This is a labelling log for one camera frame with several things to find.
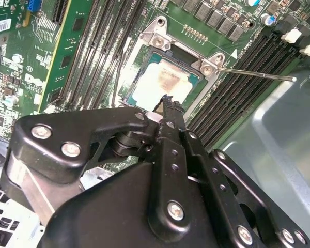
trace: black ram slot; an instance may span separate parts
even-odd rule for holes
[[[295,58],[301,60],[303,56],[265,29],[234,68],[281,74]],[[200,137],[206,149],[212,148],[235,121],[248,113],[272,82],[254,76],[227,74],[188,128]]]
[[[64,15],[66,14],[69,0],[57,0],[54,7],[54,13],[52,21],[61,25]]]

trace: silver screw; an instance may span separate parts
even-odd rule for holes
[[[81,149],[74,142],[66,142],[62,146],[61,151],[63,152],[64,155],[66,155],[68,157],[71,157],[71,158],[75,158],[79,154],[81,154]]]
[[[190,132],[190,137],[197,139],[197,136],[192,132]]]
[[[252,245],[253,244],[253,237],[250,234],[250,232],[243,226],[238,226],[238,234],[241,238],[241,240],[247,244]]]
[[[34,128],[31,129],[31,134],[35,138],[40,138],[40,139],[47,139],[52,135],[52,131],[45,126],[35,126]]]
[[[155,38],[153,42],[154,42],[154,45],[157,47],[160,47],[163,43],[162,39],[160,38]]]
[[[282,233],[283,233],[284,238],[287,240],[288,243],[294,244],[294,238],[293,238],[292,234],[290,234],[289,231],[287,231],[286,229],[283,229]]]
[[[303,243],[306,244],[306,241],[304,239],[304,237],[302,236],[302,234],[300,234],[298,231],[295,231],[295,236]]]
[[[221,152],[217,152],[218,157],[220,157],[221,159],[226,159],[225,155]]]
[[[135,117],[138,118],[139,120],[144,120],[144,119],[145,119],[145,117],[143,116],[142,113],[135,113],[134,115],[135,115]]]
[[[208,76],[208,75],[210,75],[211,73],[212,73],[212,67],[210,67],[210,66],[205,66],[205,67],[203,67],[203,74],[204,75],[206,75],[206,76]]]
[[[172,219],[176,221],[181,221],[184,218],[184,211],[178,203],[175,203],[173,201],[170,202],[167,205],[167,210],[170,216],[172,217]]]

